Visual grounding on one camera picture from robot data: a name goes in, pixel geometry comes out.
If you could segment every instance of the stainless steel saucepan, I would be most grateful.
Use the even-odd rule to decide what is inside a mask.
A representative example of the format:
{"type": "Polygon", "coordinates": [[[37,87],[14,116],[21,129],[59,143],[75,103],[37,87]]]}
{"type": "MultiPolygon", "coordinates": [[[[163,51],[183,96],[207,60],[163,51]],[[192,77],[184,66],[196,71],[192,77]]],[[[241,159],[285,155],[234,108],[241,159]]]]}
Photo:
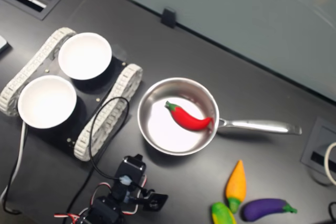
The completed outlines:
{"type": "Polygon", "coordinates": [[[280,134],[302,133],[301,127],[268,120],[229,121],[219,118],[218,106],[210,92],[196,81],[185,78],[162,80],[148,89],[138,108],[138,124],[147,142],[160,152],[183,156],[200,151],[214,138],[219,127],[280,134]],[[202,131],[180,127],[165,107],[166,101],[178,104],[190,115],[212,117],[214,123],[202,131]]]}

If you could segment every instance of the black table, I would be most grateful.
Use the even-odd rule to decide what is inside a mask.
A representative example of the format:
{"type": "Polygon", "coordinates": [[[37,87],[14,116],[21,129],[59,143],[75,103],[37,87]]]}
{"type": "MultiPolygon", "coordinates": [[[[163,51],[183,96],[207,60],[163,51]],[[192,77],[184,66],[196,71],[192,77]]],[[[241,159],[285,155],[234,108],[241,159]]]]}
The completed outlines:
{"type": "MultiPolygon", "coordinates": [[[[124,156],[140,153],[147,163],[147,186],[170,198],[161,212],[139,211],[127,223],[211,223],[209,206],[223,201],[225,183],[238,159],[245,164],[246,200],[283,198],[299,210],[297,215],[269,216],[258,223],[328,219],[334,188],[313,181],[300,157],[318,116],[336,123],[334,106],[183,30],[163,26],[159,18],[126,0],[62,0],[43,21],[0,1],[0,34],[13,46],[0,56],[0,89],[62,26],[101,34],[127,51],[127,62],[144,70],[130,120],[111,142],[100,167],[114,174],[124,156]],[[303,134],[217,134],[194,155],[163,155],[141,136],[136,108],[147,88],[168,77],[187,77],[206,86],[226,119],[280,120],[301,125],[303,134]]],[[[19,119],[0,114],[0,188],[18,153],[20,127],[19,119]]],[[[87,166],[29,136],[9,205],[38,223],[60,223],[53,214],[66,209],[86,178],[87,166]]],[[[96,184],[104,180],[93,176],[74,212],[87,207],[96,184]]],[[[237,223],[243,223],[239,217],[237,223]]]]}

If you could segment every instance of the yellow toy vegetable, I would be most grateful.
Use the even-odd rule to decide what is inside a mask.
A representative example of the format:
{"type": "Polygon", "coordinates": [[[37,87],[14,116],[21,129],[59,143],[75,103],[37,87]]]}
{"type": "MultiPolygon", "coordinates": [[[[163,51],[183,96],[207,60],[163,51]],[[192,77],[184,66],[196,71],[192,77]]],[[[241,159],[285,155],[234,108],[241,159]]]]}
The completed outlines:
{"type": "Polygon", "coordinates": [[[211,211],[214,224],[237,224],[235,217],[223,203],[214,203],[211,211]]]}
{"type": "Polygon", "coordinates": [[[238,161],[231,174],[226,186],[225,196],[229,201],[231,212],[235,214],[246,196],[246,178],[243,161],[241,160],[238,161]]]}

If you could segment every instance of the black cable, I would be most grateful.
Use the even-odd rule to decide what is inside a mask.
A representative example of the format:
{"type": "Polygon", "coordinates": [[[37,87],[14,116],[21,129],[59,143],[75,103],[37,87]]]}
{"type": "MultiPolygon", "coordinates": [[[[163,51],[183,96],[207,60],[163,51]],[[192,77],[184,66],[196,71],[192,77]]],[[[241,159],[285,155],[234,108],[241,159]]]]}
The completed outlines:
{"type": "MultiPolygon", "coordinates": [[[[122,98],[122,99],[125,99],[126,102],[127,102],[127,110],[126,110],[126,113],[125,113],[125,116],[124,116],[124,119],[122,121],[122,123],[120,124],[119,128],[116,130],[116,132],[110,137],[110,139],[108,140],[108,142],[106,142],[106,144],[103,146],[103,148],[100,150],[100,152],[95,156],[97,158],[97,162],[100,161],[100,158],[103,156],[104,152],[106,151],[109,143],[111,142],[111,140],[119,133],[119,131],[123,128],[125,122],[126,122],[126,119],[128,117],[128,114],[129,114],[129,102],[126,98],[124,97],[115,97],[115,98],[112,98],[111,100],[109,100],[106,104],[108,104],[110,101],[116,99],[116,98],[122,98]]],[[[97,115],[100,113],[100,111],[105,107],[105,105],[100,108],[97,112],[97,115]]],[[[93,119],[93,122],[92,122],[92,125],[94,125],[95,123],[95,120],[97,118],[97,115],[96,117],[93,119]]],[[[89,139],[89,153],[91,153],[91,137],[92,137],[92,127],[91,127],[91,131],[90,131],[90,139],[89,139]]],[[[77,193],[75,194],[75,196],[73,197],[72,201],[70,202],[68,208],[67,208],[67,211],[66,212],[71,212],[71,209],[73,207],[73,205],[75,204],[77,198],[79,197],[79,195],[81,194],[81,192],[84,190],[84,188],[86,187],[87,183],[89,182],[93,172],[95,171],[95,168],[92,166],[87,178],[85,179],[83,185],[80,187],[80,189],[77,191],[77,193]]]]}
{"type": "Polygon", "coordinates": [[[90,129],[90,135],[89,135],[89,157],[90,157],[90,161],[92,163],[92,166],[94,167],[94,169],[97,171],[97,173],[99,173],[101,176],[105,177],[105,178],[108,178],[108,179],[113,179],[113,180],[119,180],[119,178],[116,178],[116,177],[112,177],[112,176],[109,176],[107,175],[106,173],[104,173],[102,170],[100,170],[97,165],[95,164],[95,161],[93,160],[93,157],[92,157],[92,150],[91,150],[91,143],[92,143],[92,133],[93,133],[93,127],[94,127],[94,124],[95,124],[95,121],[97,119],[97,117],[99,116],[99,113],[105,108],[105,106],[107,106],[110,102],[114,101],[115,99],[122,99],[126,102],[126,115],[128,115],[129,113],[129,109],[130,109],[130,103],[128,102],[128,100],[125,98],[125,97],[114,97],[112,99],[110,99],[109,101],[107,101],[99,110],[98,112],[96,113],[95,117],[93,118],[93,121],[92,121],[92,126],[91,126],[91,129],[90,129]]]}
{"type": "MultiPolygon", "coordinates": [[[[26,140],[27,140],[27,134],[28,134],[28,125],[26,126],[25,128],[25,135],[24,135],[24,143],[23,143],[23,148],[25,148],[26,146],[26,140]]],[[[2,206],[3,206],[3,209],[6,213],[10,214],[10,215],[20,215],[21,212],[18,211],[18,210],[12,210],[12,211],[9,211],[7,210],[6,208],[6,204],[7,204],[7,199],[8,199],[8,194],[9,194],[9,189],[11,188],[11,183],[12,183],[12,178],[14,176],[14,172],[15,172],[15,168],[16,168],[16,165],[17,165],[17,162],[18,162],[18,157],[16,158],[16,161],[15,161],[15,164],[14,164],[14,167],[11,171],[11,174],[9,176],[9,181],[8,181],[8,184],[7,184],[7,190],[6,190],[6,193],[4,195],[4,198],[3,198],[3,203],[2,203],[2,206]]]]}
{"type": "Polygon", "coordinates": [[[330,216],[332,222],[333,222],[333,223],[336,223],[336,219],[335,219],[335,217],[334,217],[334,215],[333,215],[333,213],[332,213],[332,209],[331,209],[332,205],[336,205],[336,201],[330,202],[330,203],[329,203],[329,206],[328,206],[329,216],[330,216]]]}

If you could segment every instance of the toy vegetable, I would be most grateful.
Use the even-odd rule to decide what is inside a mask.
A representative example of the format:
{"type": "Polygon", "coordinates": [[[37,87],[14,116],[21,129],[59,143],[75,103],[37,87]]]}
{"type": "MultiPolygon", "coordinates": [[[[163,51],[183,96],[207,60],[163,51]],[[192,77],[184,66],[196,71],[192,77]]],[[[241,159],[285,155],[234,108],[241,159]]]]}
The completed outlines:
{"type": "Polygon", "coordinates": [[[203,120],[197,119],[189,115],[183,108],[180,106],[166,102],[165,105],[171,112],[173,119],[181,127],[191,130],[191,131],[201,131],[205,129],[209,123],[213,120],[212,118],[205,118],[203,120]]]}
{"type": "Polygon", "coordinates": [[[246,196],[246,178],[243,161],[239,160],[226,186],[225,196],[229,201],[229,208],[235,214],[240,203],[246,196]]]}
{"type": "Polygon", "coordinates": [[[221,202],[214,203],[211,207],[214,224],[236,224],[235,217],[221,202]]]}
{"type": "Polygon", "coordinates": [[[255,221],[263,216],[279,212],[297,213],[298,211],[282,199],[257,199],[244,206],[243,217],[246,221],[255,221]]]}

